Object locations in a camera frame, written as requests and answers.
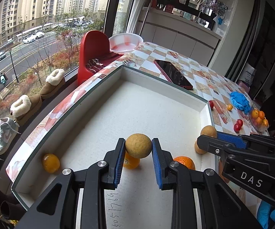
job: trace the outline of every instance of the cabinet door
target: cabinet door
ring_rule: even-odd
[[[207,66],[209,63],[214,49],[207,47],[204,44],[196,42],[195,47],[190,56],[191,59],[197,61],[199,64]]]
[[[171,49],[173,47],[176,35],[177,33],[174,31],[167,30],[162,27],[157,27],[152,42],[167,49]]]
[[[172,50],[184,56],[190,57],[196,41],[177,33]]]
[[[139,22],[137,24],[136,34],[140,33],[142,23]],[[141,37],[143,38],[144,42],[152,42],[153,36],[155,35],[156,26],[145,24]]]

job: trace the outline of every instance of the faucet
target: faucet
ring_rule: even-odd
[[[198,15],[197,20],[196,20],[196,23],[198,23],[198,24],[199,24],[198,20],[199,20],[199,17],[200,17],[201,11],[203,12],[203,11],[204,11],[204,9],[202,8],[202,9],[199,11],[199,15]]]

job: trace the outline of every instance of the red chair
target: red chair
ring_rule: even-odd
[[[109,52],[110,42],[104,33],[94,30],[87,32],[83,36],[79,52],[78,85],[94,75],[94,73],[86,68],[86,63]]]

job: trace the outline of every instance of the street lamp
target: street lamp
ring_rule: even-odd
[[[13,65],[13,61],[12,61],[12,56],[11,56],[11,49],[9,49],[9,53],[10,53],[12,68],[13,68],[14,74],[15,74],[15,76],[16,76],[16,70],[14,69],[14,65]]]

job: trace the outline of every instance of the smartphone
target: smartphone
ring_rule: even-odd
[[[184,89],[193,89],[192,84],[171,62],[158,59],[155,59],[153,62],[169,82],[176,84]]]

